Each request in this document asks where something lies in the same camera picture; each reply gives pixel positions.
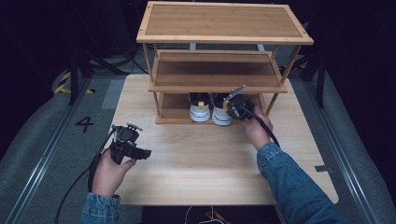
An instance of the sneaker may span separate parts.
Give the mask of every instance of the sneaker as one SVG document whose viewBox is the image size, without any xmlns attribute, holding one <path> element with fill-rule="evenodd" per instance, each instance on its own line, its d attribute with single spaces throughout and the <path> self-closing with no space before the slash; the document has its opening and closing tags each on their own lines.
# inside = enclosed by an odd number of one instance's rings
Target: sneaker
<svg viewBox="0 0 396 224">
<path fill-rule="evenodd" d="M 190 119 L 197 122 L 204 122 L 210 119 L 209 110 L 209 93 L 207 92 L 190 92 Z"/>
<path fill-rule="evenodd" d="M 227 103 L 224 102 L 224 98 L 227 97 L 227 93 L 214 93 L 212 104 L 215 106 L 213 109 L 212 120 L 215 124 L 220 126 L 230 125 L 233 122 L 227 113 Z"/>
</svg>

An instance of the gray floor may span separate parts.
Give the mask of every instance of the gray floor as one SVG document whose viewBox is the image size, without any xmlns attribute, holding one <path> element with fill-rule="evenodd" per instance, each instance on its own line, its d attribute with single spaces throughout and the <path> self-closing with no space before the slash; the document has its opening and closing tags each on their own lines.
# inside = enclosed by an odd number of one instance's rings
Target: gray floor
<svg viewBox="0 0 396 224">
<path fill-rule="evenodd" d="M 189 45 L 176 47 L 185 49 Z M 256 46 L 198 45 L 197 48 L 255 49 Z M 278 65 L 286 63 L 289 53 L 290 48 L 281 48 L 277 55 Z M 147 69 L 143 50 L 138 50 L 134 60 Z M 144 73 L 132 62 L 120 69 L 133 74 Z M 326 76 L 325 108 L 320 109 L 312 99 L 315 80 L 302 82 L 298 74 L 299 71 L 293 71 L 290 81 L 323 160 L 333 169 L 331 178 L 340 198 L 337 208 L 350 223 L 395 223 L 396 212 L 385 183 L 368 156 L 331 79 Z M 54 221 L 62 197 L 89 166 L 106 138 L 124 79 L 125 76 L 97 70 L 92 79 L 79 80 L 80 86 L 94 89 L 95 94 L 81 94 L 74 106 L 68 106 L 70 95 L 57 93 L 25 123 L 0 162 L 1 223 Z M 84 133 L 83 127 L 77 126 L 76 122 L 87 116 L 94 124 Z M 60 124 L 65 124 L 64 128 L 60 129 Z M 346 161 L 339 159 L 340 153 L 346 156 Z M 32 174 L 35 181 L 29 181 Z M 78 223 L 86 193 L 87 182 L 82 178 L 67 197 L 59 223 Z M 140 214 L 141 207 L 123 205 L 120 223 L 138 223 Z"/>
</svg>

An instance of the jacket cuff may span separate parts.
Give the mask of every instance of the jacket cuff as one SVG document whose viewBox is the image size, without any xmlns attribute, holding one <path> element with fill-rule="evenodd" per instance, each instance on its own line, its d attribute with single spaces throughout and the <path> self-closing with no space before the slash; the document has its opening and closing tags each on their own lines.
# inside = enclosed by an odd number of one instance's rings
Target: jacket cuff
<svg viewBox="0 0 396 224">
<path fill-rule="evenodd" d="M 257 152 L 257 166 L 259 167 L 260 173 L 265 176 L 265 166 L 268 162 L 278 153 L 283 152 L 280 147 L 269 142 L 262 146 L 262 148 Z"/>
<path fill-rule="evenodd" d="M 114 195 L 112 198 L 88 193 L 83 213 L 93 217 L 109 217 L 117 219 L 120 211 L 120 196 Z"/>
</svg>

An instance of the denim jacket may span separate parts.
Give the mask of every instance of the denim jacket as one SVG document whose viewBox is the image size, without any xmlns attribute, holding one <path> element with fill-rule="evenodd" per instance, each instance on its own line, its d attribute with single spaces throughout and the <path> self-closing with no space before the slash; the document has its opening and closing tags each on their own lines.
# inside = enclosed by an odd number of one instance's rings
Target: denim jacket
<svg viewBox="0 0 396 224">
<path fill-rule="evenodd" d="M 257 164 L 288 223 L 347 223 L 323 190 L 275 143 L 267 143 L 259 150 Z M 89 193 L 81 223 L 117 223 L 119 211 L 119 196 Z"/>
</svg>

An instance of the shoe rack shelf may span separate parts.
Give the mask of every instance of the shoe rack shelf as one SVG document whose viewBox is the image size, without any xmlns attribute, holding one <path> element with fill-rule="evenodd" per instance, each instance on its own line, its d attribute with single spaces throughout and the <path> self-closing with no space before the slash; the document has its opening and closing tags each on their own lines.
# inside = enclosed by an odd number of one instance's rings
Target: shoe rack shelf
<svg viewBox="0 0 396 224">
<path fill-rule="evenodd" d="M 148 2 L 136 41 L 145 51 L 157 123 L 193 123 L 188 92 L 230 92 L 242 85 L 246 97 L 269 113 L 288 91 L 285 80 L 301 45 L 313 44 L 287 5 L 163 1 Z M 157 43 L 265 44 L 274 50 L 158 49 Z M 295 46 L 282 75 L 280 45 Z M 268 106 L 263 93 L 274 95 Z"/>
</svg>

